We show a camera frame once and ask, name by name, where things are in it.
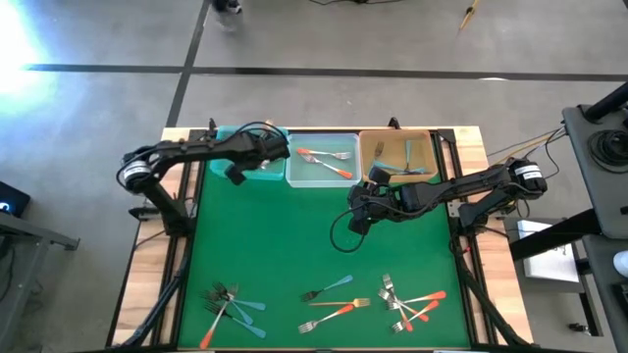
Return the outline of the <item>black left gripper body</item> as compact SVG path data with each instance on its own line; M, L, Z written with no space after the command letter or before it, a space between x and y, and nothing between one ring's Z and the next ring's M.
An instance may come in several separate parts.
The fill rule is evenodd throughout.
M233 163L225 170L233 184L242 184L246 180L243 172L260 166L259 147L259 137L250 132L238 132L218 145L223 156Z

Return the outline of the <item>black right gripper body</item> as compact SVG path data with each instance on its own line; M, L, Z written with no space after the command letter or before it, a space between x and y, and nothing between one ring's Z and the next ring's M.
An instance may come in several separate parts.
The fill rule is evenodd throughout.
M351 214L348 229L357 234L367 234L372 224L377 223L387 217L388 208L394 201L388 193L387 187L390 185L391 175L380 168L371 168L369 181L365 181L360 186L366 189L366 193L355 199L348 201L349 209L356 201L365 203L364 213L361 217L354 217Z

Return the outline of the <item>orange-handled silver fork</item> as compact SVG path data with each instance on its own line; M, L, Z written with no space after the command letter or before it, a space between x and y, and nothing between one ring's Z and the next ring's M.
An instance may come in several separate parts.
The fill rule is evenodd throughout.
M417 297L417 298L408 299L408 300L400 300L400 303L407 304L407 303L413 303L413 302L419 302L419 301L442 300L445 298L446 298L446 292L444 290L441 290L441 291L437 291L437 292L434 292L432 294L422 296L422 297Z
M325 317L323 317L323 318L321 318L321 319L319 319L319 320L315 320L315 321L308 321L308 322L306 322L306 323L304 323L304 324L300 325L300 326L297 328L297 329L298 329L298 332L299 332L300 334L304 334L304 333L310 332L310 331L314 330L314 329L315 329L318 325L320 325L321 323L323 323L323 322L325 322L325 321L328 321L329 319L335 318L335 317L337 317L337 316L340 316L340 315L346 314L346 313L348 313L348 312L352 311L353 309L354 309L354 306L353 306L352 304L345 305L345 306L343 306L342 308L340 308L340 309L338 309L338 310L334 311L332 314L327 315L327 316L325 316Z
M394 287L393 287L393 282L391 280L391 277L389 274L384 274L383 275L383 283L385 286L385 290L389 293L389 298L391 299L392 303L394 303L397 306L397 309L399 310L400 314L401 314L401 321L402 321L402 326L408 330L408 331L413 331L413 325L408 321L408 318L404 312L404 310L402 309L401 304L399 303L395 293L394 293Z
M307 154L307 155L315 155L315 156L317 155L329 156L338 160L348 160L349 158L352 157L351 152L324 152L324 151L316 151L316 150L311 150L311 149L306 149L306 148L298 148L297 153L301 155Z
M417 310L407 306L406 304L403 304L403 303L400 303L400 304L402 306L402 309L405 309L405 310L409 311L412 314L411 317L407 317L408 321L411 324L412 324L412 322L414 320L420 319L421 315L427 315L428 312L430 312L430 311L432 311L432 310L434 310L434 309L436 309L436 308L438 308L440 306L440 302L438 300L433 300L430 303L428 303L423 309L417 311ZM401 324L402 324L401 320L399 322L393 324L392 325L392 331L395 332L395 333L398 333L398 332L401 332L403 330L406 330Z
M303 159L304 159L307 163L321 165L321 166L323 166L323 167L325 167L325 168L327 168L327 169L329 169L329 170L331 170L331 171L335 172L336 174L338 174L338 175L340 175L340 176L342 176L342 177L344 177L344 178L346 178L346 179L351 179L351 178L353 177L353 174L352 174L352 173L347 172L347 171L344 171L344 170L341 170L341 169L338 169L338 168L333 167L333 166L331 166L331 165L329 165L329 164L326 164L326 163L324 163L324 162L320 161L319 159L317 159L317 158L313 157L313 156L312 156L312 155L310 155L310 154L301 154L301 157L302 157L302 158L303 158Z
M381 289L379 290L378 295L379 295L382 299L384 299L384 300L386 300L386 301L388 301L388 302L390 302L390 303L394 303L394 302L395 302L395 300L393 299L393 295L392 295L389 291L387 291L387 290L385 290L385 289L383 289L383 288L381 288ZM421 316L420 316L420 319L421 319L422 321L424 321L424 322L427 322L427 321L429 320L429 317L428 317L427 315L421 315Z
M199 343L201 349L206 349L210 346L219 321L223 318L231 319L233 317L228 312L228 306L235 299L237 291L238 286L236 284L226 286L220 281L215 281L212 289L205 290L200 294L200 297L204 300L204 308L216 316L211 327Z

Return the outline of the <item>teal plastic bin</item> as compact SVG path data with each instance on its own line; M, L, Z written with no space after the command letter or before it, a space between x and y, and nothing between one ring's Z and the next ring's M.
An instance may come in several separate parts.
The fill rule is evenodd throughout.
M231 136L239 126L219 126L217 132L217 138L223 140ZM271 162L266 171L261 169L243 171L243 175L247 179L268 180L268 181L281 181L285 176L286 159L278 159ZM210 162L210 171L222 178L226 178L225 171L233 163L229 160L212 160Z

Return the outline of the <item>clear plastic bin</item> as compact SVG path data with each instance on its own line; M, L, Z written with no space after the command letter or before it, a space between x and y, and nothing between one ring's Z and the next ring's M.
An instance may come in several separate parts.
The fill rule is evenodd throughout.
M360 147L355 133L290 133L288 136L290 157L286 164L286 180L295 188L349 188L362 179ZM320 161L353 174L346 179L318 164L307 163L298 148L324 152L351 152L348 160L338 160L329 156L315 156Z

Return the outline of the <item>orange plastic bin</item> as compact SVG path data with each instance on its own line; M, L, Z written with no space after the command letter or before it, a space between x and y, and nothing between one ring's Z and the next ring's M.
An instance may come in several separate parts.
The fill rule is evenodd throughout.
M424 168L426 170L426 173L423 175L398 175L395 172L385 170L391 175L391 183L428 181L439 172L431 134L428 130L363 130L359 133L363 180L369 181L368 175L378 141L385 143L384 151L379 161L404 169Z

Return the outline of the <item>green table mat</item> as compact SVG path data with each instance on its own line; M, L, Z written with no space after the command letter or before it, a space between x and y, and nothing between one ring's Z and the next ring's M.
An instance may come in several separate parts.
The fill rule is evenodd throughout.
M443 208L400 224L381 222L367 236L347 227L343 188L294 188L285 181L250 179L241 185L207 174L199 206L179 336L195 348L216 316L200 294L215 281L238 286L236 299L264 303L265 311L237 304L266 331L265 338L233 322L219 321L215 348L460 348L469 343L459 282L449 250ZM394 303L382 299L389 274L400 300L444 290L446 298L412 322L413 331L395 333L401 320ZM300 296L337 280L353 281L302 302ZM367 307L329 319L300 334L298 327L343 306L310 302L369 298Z

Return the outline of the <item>person's shoe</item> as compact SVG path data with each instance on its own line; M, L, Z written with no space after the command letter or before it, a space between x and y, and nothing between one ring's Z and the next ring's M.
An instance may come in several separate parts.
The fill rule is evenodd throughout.
M234 31L241 24L242 7L239 0L211 0L211 8L221 29Z

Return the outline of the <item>white box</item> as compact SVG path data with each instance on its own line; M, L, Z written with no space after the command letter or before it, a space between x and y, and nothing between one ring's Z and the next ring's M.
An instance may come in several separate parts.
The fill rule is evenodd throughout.
M521 239L541 230L550 224L521 220L517 222L518 235ZM579 282L573 248L571 244L560 245L544 253L523 260L525 277L550 279L565 282Z

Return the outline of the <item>yellow tool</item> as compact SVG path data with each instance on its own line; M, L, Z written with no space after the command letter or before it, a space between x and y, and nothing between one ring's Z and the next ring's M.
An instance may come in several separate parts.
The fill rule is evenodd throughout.
M479 2L480 2L480 0L473 0L471 5L466 8L464 17L462 18L462 21L461 21L461 23L460 23L460 25L458 27L459 31L464 30L468 26L469 22L471 21L471 19L475 15L475 12L477 10L477 6L479 5Z

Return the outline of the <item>grey equipment cart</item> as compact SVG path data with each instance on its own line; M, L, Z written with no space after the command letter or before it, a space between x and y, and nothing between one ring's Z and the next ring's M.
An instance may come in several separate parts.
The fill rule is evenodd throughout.
M598 124L589 123L578 107L564 108L561 114L602 233L609 238L628 239L628 173L611 173L611 166L603 169L589 149L589 139L595 132L627 131L623 122L628 112L612 112Z

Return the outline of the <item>grey desk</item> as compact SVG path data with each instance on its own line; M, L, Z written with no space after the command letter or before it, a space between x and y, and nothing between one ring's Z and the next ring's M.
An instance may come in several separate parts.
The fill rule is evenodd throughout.
M17 247L20 242L34 245L60 245L65 250L76 251L79 247L79 238L71 238L59 232L38 227L18 218L5 209L0 209L0 264L8 258L7 269L2 273L6 280L0 289L0 303L8 296L12 289L17 262Z

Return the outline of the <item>black device with blue light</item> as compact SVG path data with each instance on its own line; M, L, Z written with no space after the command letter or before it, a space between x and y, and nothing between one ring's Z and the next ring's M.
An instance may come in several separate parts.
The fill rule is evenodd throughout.
M0 181L0 212L20 218L31 197L15 187Z

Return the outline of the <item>black pole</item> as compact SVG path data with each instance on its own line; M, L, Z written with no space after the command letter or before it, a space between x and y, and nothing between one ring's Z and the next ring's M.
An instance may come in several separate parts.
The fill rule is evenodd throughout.
M596 123L609 113L617 111L628 103L628 81L613 90L602 100L584 110L584 117L590 123Z

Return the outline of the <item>white round object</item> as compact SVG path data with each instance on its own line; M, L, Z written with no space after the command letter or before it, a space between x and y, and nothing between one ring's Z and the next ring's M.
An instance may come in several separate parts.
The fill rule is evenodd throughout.
M617 252L612 261L615 270L623 277L628 278L628 250Z

